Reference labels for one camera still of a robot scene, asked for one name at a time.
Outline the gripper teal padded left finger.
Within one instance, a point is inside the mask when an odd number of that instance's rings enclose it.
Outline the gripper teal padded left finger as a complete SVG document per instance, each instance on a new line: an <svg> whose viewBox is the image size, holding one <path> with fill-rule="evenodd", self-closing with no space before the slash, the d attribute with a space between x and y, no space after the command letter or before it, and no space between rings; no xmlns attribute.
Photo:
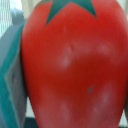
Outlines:
<svg viewBox="0 0 128 128"><path fill-rule="evenodd" d="M0 128L23 128L27 95L20 39L23 24L8 28L0 40Z"/></svg>

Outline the gripper teal padded right finger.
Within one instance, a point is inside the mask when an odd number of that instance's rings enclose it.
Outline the gripper teal padded right finger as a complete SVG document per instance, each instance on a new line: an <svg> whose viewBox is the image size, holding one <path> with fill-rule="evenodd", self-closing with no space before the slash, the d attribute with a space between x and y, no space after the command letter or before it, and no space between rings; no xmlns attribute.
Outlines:
<svg viewBox="0 0 128 128"><path fill-rule="evenodd" d="M128 118L127 118L127 110L124 109L122 112L122 116L119 122L120 127L128 128Z"/></svg>

